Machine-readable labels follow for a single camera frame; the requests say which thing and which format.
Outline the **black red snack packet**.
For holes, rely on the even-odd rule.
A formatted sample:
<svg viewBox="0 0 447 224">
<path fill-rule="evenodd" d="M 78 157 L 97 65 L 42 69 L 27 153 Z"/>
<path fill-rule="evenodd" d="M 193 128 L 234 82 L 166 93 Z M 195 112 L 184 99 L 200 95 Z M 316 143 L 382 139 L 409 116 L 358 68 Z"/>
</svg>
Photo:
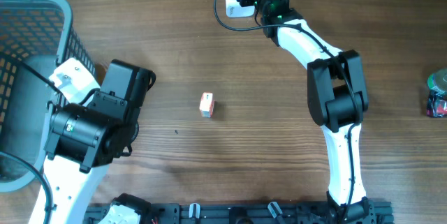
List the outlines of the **black red snack packet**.
<svg viewBox="0 0 447 224">
<path fill-rule="evenodd" d="M 446 117 L 446 99 L 435 91 L 430 91 L 427 99 L 427 116 Z"/>
</svg>

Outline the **silver tin can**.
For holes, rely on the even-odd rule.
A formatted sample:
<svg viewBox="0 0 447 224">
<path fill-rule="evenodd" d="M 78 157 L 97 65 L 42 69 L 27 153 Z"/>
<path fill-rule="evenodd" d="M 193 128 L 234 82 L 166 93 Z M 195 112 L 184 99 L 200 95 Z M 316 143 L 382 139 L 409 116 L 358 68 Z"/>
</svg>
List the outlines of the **silver tin can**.
<svg viewBox="0 0 447 224">
<path fill-rule="evenodd" d="M 440 96 L 446 96 L 446 68 L 432 73 L 427 79 L 427 86 L 431 91 L 437 92 Z"/>
</svg>

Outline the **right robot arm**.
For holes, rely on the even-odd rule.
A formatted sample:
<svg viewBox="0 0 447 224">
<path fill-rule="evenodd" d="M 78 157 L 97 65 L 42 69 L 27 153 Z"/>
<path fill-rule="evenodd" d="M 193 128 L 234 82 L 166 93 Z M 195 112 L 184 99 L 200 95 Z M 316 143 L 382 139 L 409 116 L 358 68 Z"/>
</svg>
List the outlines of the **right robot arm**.
<svg viewBox="0 0 447 224">
<path fill-rule="evenodd" d="M 260 15 L 255 29 L 307 70 L 307 104 L 323 131 L 330 167 L 327 222 L 357 223 L 372 215 L 360 171 L 359 137 L 369 101 L 360 55 L 313 32 L 290 0 L 231 0 Z"/>
</svg>

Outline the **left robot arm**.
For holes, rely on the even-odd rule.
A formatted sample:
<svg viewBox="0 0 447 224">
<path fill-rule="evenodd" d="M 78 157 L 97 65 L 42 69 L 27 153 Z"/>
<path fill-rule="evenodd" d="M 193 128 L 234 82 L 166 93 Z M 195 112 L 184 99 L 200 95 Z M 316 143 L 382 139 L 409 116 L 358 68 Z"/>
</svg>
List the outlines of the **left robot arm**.
<svg viewBox="0 0 447 224">
<path fill-rule="evenodd" d="M 30 223 L 81 223 L 111 162 L 130 156 L 138 117 L 156 74 L 113 60 L 99 84 L 75 58 L 50 76 L 67 98 L 50 119 L 44 146 L 45 183 Z"/>
</svg>

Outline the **red white small carton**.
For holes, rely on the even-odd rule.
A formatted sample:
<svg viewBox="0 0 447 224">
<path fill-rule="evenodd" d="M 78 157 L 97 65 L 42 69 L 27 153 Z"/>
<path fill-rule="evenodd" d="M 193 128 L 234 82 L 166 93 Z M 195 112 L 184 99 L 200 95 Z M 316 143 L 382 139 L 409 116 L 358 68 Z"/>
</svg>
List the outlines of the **red white small carton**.
<svg viewBox="0 0 447 224">
<path fill-rule="evenodd" d="M 214 95 L 210 92 L 204 92 L 202 94 L 200 105 L 200 113 L 203 117 L 210 118 L 214 111 Z"/>
</svg>

